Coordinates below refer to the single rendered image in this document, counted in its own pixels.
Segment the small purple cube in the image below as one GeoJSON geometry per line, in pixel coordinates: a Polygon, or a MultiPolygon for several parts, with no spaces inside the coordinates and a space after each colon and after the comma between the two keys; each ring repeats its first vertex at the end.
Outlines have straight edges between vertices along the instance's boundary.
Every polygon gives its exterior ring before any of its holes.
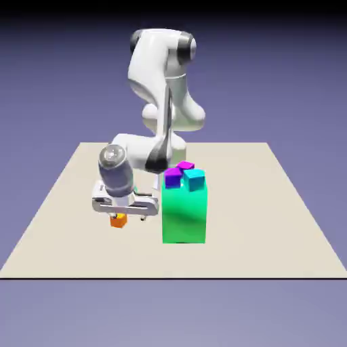
{"type": "Polygon", "coordinates": [[[164,172],[166,189],[179,188],[181,186],[182,172],[177,167],[171,167],[164,172]]]}

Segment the small orange cube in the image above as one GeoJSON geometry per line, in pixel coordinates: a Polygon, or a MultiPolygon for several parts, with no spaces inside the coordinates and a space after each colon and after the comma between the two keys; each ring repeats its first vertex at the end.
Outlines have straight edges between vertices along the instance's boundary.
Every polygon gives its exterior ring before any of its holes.
{"type": "Polygon", "coordinates": [[[117,213],[117,218],[110,217],[110,225],[114,228],[122,228],[127,224],[127,214],[117,213]]]}

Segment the large green box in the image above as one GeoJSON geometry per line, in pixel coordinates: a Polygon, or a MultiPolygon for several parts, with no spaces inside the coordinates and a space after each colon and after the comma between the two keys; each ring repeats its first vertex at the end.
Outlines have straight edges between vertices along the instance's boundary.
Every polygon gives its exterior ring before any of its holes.
{"type": "Polygon", "coordinates": [[[161,186],[162,240],[164,243],[204,243],[207,228],[207,183],[189,192],[181,178],[179,188],[161,186]]]}

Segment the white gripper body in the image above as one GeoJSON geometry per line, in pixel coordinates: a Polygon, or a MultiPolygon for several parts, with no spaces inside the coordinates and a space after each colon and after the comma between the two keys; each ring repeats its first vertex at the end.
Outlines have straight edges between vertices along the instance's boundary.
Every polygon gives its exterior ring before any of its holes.
{"type": "Polygon", "coordinates": [[[158,198],[131,192],[123,197],[109,195],[102,181],[97,181],[92,190],[91,204],[98,213],[125,213],[137,216],[155,216],[159,212],[158,198]]]}

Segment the small cyan cube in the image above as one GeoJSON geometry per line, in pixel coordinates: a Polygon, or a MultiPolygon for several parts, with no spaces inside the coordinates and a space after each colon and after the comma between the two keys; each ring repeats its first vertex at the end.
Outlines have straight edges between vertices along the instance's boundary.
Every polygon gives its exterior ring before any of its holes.
{"type": "Polygon", "coordinates": [[[189,192],[201,190],[205,186],[205,172],[202,169],[187,169],[183,173],[184,186],[189,192]]]}

